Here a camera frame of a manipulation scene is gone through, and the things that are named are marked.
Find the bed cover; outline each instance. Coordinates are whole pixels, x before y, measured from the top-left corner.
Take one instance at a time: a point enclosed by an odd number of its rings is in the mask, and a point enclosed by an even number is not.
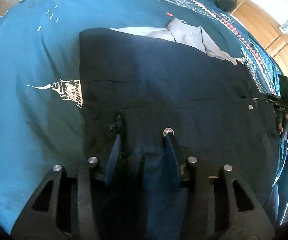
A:
[[[24,0],[0,18],[0,224],[8,233],[50,168],[84,160],[83,101],[71,93],[80,86],[79,32],[165,28],[174,17],[247,62],[260,92],[279,93],[278,65],[207,0]]]

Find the wooden cabinet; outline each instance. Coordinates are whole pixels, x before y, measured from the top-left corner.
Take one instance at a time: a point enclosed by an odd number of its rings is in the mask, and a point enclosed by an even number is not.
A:
[[[250,0],[239,0],[231,14],[245,25],[288,76],[288,34],[281,33],[280,24]]]

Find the metal bolt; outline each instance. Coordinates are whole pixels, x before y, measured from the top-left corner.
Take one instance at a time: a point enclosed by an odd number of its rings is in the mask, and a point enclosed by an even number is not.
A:
[[[233,167],[231,165],[229,165],[229,164],[226,164],[226,165],[224,165],[224,170],[225,171],[232,171]]]
[[[193,157],[193,156],[188,157],[187,160],[188,160],[189,163],[196,163],[197,162],[197,159],[195,157]]]
[[[62,166],[57,164],[53,167],[53,171],[60,171],[62,169]]]
[[[88,162],[91,163],[91,164],[94,164],[98,161],[98,159],[96,157],[91,157],[88,159]]]
[[[174,130],[172,128],[166,128],[164,131],[163,131],[163,135],[164,137],[166,136],[166,134],[168,134],[169,132],[173,133],[174,134]]]

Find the gray cloth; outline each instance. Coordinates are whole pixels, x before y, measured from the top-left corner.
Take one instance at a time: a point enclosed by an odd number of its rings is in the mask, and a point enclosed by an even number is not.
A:
[[[176,41],[197,48],[210,57],[228,60],[237,65],[236,59],[229,56],[228,53],[221,51],[202,27],[184,24],[177,18],[174,18],[166,28],[127,27],[112,30],[139,36],[160,38],[167,41]]]

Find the bed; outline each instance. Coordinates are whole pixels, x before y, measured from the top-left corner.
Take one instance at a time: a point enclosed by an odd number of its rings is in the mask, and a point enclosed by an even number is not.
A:
[[[221,50],[244,62],[260,92],[279,93],[278,65],[207,0],[24,0],[0,18],[0,224],[8,233],[51,167],[85,158],[79,33],[165,28],[174,17],[202,26]],[[283,149],[281,142],[276,178]]]

